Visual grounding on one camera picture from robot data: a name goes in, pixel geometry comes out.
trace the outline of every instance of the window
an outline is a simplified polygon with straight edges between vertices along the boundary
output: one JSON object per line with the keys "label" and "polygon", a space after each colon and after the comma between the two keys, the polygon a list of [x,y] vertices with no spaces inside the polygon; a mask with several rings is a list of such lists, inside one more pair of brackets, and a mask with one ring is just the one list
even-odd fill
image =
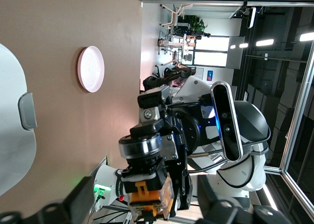
{"label": "window", "polygon": [[189,54],[193,55],[192,61],[183,61],[185,65],[225,67],[229,37],[211,36],[196,40],[195,47],[191,47]]}

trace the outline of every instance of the potted plant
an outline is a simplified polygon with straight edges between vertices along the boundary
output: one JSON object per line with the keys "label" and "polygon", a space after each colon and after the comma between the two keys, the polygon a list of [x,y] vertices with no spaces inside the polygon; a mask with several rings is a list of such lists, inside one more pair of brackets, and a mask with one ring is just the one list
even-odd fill
{"label": "potted plant", "polygon": [[204,24],[203,19],[200,19],[198,16],[195,15],[185,16],[184,20],[182,19],[179,22],[189,23],[190,29],[192,31],[204,32],[204,29],[208,26]]}

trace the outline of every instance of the blue light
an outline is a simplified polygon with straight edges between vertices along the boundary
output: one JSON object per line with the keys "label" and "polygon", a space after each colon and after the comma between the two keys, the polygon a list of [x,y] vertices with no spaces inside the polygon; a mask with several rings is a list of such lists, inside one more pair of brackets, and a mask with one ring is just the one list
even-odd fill
{"label": "blue light", "polygon": [[218,134],[219,134],[219,137],[221,137],[221,132],[220,132],[220,123],[219,123],[219,119],[217,117],[217,115],[215,114],[215,119],[216,119],[216,127],[218,129]]}

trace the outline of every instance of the white chair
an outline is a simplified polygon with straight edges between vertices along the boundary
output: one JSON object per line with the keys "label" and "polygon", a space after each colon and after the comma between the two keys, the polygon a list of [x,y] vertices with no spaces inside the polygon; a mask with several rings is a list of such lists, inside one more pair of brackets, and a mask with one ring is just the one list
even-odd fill
{"label": "white chair", "polygon": [[159,25],[161,25],[162,27],[165,27],[165,26],[177,26],[177,24],[178,24],[178,16],[182,15],[182,17],[184,18],[184,11],[193,7],[192,4],[184,6],[184,7],[182,7],[182,5],[181,5],[178,9],[176,9],[176,11],[174,11],[174,10],[171,10],[170,8],[166,7],[163,4],[161,4],[160,6],[162,8],[167,9],[168,11],[171,12],[171,21],[168,22],[168,23],[164,23],[164,24],[160,23]]}
{"label": "white chair", "polygon": [[176,11],[171,10],[170,8],[166,7],[166,6],[163,5],[163,4],[161,4],[160,6],[163,7],[163,8],[165,8],[165,9],[167,9],[168,11],[171,12],[171,20],[170,20],[170,22],[168,22],[168,23],[164,23],[164,24],[160,23],[159,25],[161,25],[162,27],[165,27],[165,26],[172,26],[172,25],[173,25],[173,26],[176,26],[177,23],[178,23],[178,16],[179,16],[179,15],[181,14],[181,12],[182,12],[182,6],[180,6],[178,9],[176,9]]}

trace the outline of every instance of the green led light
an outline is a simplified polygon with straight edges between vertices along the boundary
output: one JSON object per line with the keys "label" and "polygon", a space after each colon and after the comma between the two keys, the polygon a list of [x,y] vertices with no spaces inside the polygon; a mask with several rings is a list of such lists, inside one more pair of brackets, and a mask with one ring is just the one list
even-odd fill
{"label": "green led light", "polygon": [[95,192],[95,189],[96,189],[96,192],[97,192],[98,189],[99,189],[99,190],[103,190],[103,191],[111,191],[111,188],[110,188],[110,187],[102,186],[102,185],[98,185],[98,184],[96,184],[96,185],[94,186],[94,192]]}

